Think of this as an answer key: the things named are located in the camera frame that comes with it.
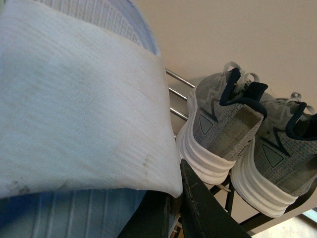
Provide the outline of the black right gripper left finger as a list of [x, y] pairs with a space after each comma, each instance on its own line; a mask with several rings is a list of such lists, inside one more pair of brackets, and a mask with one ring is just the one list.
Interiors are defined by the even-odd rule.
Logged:
[[136, 212], [120, 232], [120, 238], [168, 238], [178, 220], [181, 197], [146, 192]]

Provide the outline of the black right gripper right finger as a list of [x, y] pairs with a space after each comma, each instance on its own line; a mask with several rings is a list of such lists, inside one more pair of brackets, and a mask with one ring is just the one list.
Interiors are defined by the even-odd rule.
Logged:
[[181, 160], [180, 168], [184, 237], [248, 238], [247, 232], [223, 209], [186, 160]]

